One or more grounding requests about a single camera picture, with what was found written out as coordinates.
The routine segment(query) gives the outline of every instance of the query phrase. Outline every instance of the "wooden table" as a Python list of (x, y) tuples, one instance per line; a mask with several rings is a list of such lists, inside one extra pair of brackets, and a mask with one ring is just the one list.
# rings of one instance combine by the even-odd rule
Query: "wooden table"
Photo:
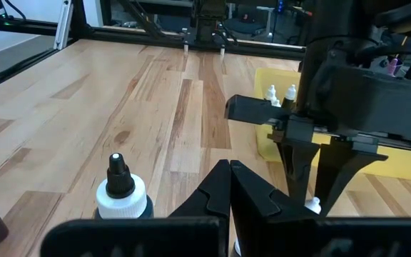
[[(254, 126), (223, 118), (229, 97), (253, 95), (259, 67), (298, 62), (80, 40), (2, 83), (0, 215), (11, 233), (0, 256), (37, 256), (50, 228), (90, 218), (113, 152), (146, 182), (157, 217), (222, 158), (286, 192), (281, 164), (256, 152)], [(359, 174), (330, 215), (411, 216), (411, 181)]]

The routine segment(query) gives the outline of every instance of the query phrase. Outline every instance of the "black machine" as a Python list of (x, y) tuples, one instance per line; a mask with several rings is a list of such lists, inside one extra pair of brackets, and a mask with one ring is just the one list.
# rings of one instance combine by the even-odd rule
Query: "black machine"
[[(108, 32), (84, 23), (83, 2), (73, 2), (70, 35), (110, 40)], [(226, 32), (223, 0), (195, 0), (191, 11), (191, 33), (179, 37), (143, 22), (157, 40), (150, 44), (182, 47), (188, 41), (212, 51), (225, 44), (230, 52), (257, 54), (229, 33), (230, 39), (220, 36)], [(385, 72), (387, 56), (411, 49), (382, 45), (383, 30), (411, 36), (411, 0), (317, 0), (296, 107), (239, 95), (228, 100), (227, 119), (273, 126), (269, 137), (278, 146), (289, 197), (239, 161), (222, 160), (168, 218), (70, 221), (46, 236), (41, 255), (227, 256), (231, 207), (243, 256), (411, 256), (411, 219), (326, 218), (360, 169), (386, 160), (378, 146), (411, 151), (411, 80)], [(123, 35), (112, 39), (127, 41)], [(131, 42), (148, 44), (140, 35)], [(285, 58), (299, 54), (272, 48), (258, 55), (276, 51)], [(330, 144), (312, 143), (313, 133), (331, 135)], [(303, 204), (319, 150), (315, 196), (322, 212), (316, 215)]]

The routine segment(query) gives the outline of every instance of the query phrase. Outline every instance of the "black dropper tip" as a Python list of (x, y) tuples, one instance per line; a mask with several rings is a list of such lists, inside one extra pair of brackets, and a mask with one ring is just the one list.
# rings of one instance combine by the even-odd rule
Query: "black dropper tip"
[(113, 153), (108, 160), (106, 192), (111, 198), (125, 198), (134, 192), (134, 180), (121, 153)]

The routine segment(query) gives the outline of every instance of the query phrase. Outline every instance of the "white cap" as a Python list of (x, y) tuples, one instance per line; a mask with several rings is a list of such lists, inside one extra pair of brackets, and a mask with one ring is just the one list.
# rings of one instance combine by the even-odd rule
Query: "white cap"
[(238, 238), (235, 239), (234, 249), (235, 249), (235, 252), (236, 252), (239, 256), (242, 256), (242, 254), (240, 254), (240, 246), (239, 246), (239, 239), (238, 239)]
[(307, 200), (305, 202), (305, 207), (309, 208), (316, 214), (320, 214), (321, 206), (320, 206), (320, 199), (318, 197), (314, 197), (312, 200)]
[(282, 107), (282, 106), (280, 105), (280, 100), (278, 100), (278, 99), (276, 99), (275, 101), (272, 101), (272, 106)]
[(296, 98), (296, 85), (291, 85), (286, 91), (285, 98), (288, 100), (294, 100)]
[(122, 199), (107, 195), (107, 179), (101, 182), (96, 191), (96, 201), (101, 218), (139, 218), (147, 207), (146, 185), (142, 178), (131, 174), (134, 180), (134, 192)]
[(277, 96), (275, 96), (275, 86), (270, 85), (268, 91), (265, 93), (265, 99), (269, 101), (275, 101)]

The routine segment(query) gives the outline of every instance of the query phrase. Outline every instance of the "yellow container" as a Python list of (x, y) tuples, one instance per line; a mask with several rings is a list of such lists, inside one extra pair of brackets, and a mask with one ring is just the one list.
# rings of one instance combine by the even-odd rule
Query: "yellow container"
[[(296, 88), (298, 87), (299, 79), (300, 74), (294, 71), (269, 68), (257, 69), (255, 75), (255, 97), (263, 99), (269, 86), (274, 85), (277, 98), (281, 102), (289, 86), (295, 84)], [(258, 152), (266, 161), (281, 162), (277, 146), (268, 138), (269, 133), (272, 133), (272, 127), (269, 125), (256, 127)], [(314, 143), (329, 143), (329, 140), (330, 137), (326, 135), (317, 133), (313, 135)], [(389, 156), (388, 160), (376, 161), (365, 167), (361, 172), (393, 178), (411, 179), (411, 151), (380, 146), (378, 153)], [(320, 152), (313, 159), (312, 166), (318, 166), (319, 155)]]

